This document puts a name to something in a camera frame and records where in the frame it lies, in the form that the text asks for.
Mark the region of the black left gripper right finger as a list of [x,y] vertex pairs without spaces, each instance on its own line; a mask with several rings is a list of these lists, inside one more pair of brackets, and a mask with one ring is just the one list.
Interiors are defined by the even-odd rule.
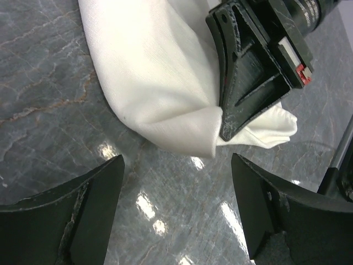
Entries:
[[352,264],[352,203],[295,185],[236,153],[231,167],[256,264]]

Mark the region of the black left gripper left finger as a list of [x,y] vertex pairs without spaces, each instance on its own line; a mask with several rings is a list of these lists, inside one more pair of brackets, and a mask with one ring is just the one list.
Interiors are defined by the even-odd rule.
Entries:
[[104,264],[124,177],[121,155],[1,205],[1,264]]

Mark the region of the cream cloth napkin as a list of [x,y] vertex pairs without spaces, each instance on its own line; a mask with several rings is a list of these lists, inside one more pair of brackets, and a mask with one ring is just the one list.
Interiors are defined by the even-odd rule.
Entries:
[[170,152],[213,157],[222,109],[205,18],[216,1],[80,1],[83,29],[109,106]]

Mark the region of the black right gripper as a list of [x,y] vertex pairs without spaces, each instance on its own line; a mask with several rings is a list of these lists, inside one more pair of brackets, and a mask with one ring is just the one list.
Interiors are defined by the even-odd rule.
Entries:
[[234,138],[290,86],[311,82],[313,55],[304,38],[339,3],[222,1],[210,10],[206,24],[219,61],[222,140]]

